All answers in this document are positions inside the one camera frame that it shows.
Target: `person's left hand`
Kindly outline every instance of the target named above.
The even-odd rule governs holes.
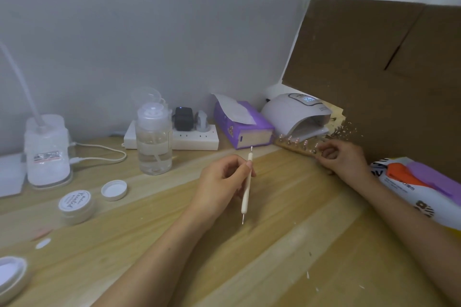
[[[211,227],[233,196],[242,197],[250,173],[256,176],[253,162],[236,154],[214,161],[202,170],[190,209]]]

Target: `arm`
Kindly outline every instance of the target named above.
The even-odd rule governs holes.
[[[316,159],[370,202],[435,285],[461,306],[461,244],[457,238],[372,176],[360,147],[331,140],[319,149],[322,153]]]
[[[206,167],[187,209],[93,306],[166,306],[197,242],[232,197],[241,194],[248,174],[256,176],[252,167],[237,155]]]

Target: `dotting tool handle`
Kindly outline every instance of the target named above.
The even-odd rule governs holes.
[[[247,160],[253,160],[253,152],[250,152],[248,154]],[[245,193],[243,194],[243,199],[242,199],[242,214],[243,214],[242,224],[245,219],[245,214],[247,213],[247,210],[248,210],[248,198],[250,197],[250,182],[251,182],[251,173],[247,176],[247,180],[245,182]]]

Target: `power strip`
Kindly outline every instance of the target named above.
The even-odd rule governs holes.
[[[176,150],[218,150],[219,138],[215,125],[207,132],[173,130],[172,148]],[[126,149],[136,148],[135,121],[132,121],[124,137]]]

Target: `gray wall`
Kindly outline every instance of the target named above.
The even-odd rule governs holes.
[[[0,0],[0,38],[39,110],[64,116],[83,140],[126,129],[130,92],[142,85],[209,113],[210,92],[261,106],[301,18],[300,0]],[[0,57],[0,153],[22,147],[28,116]]]

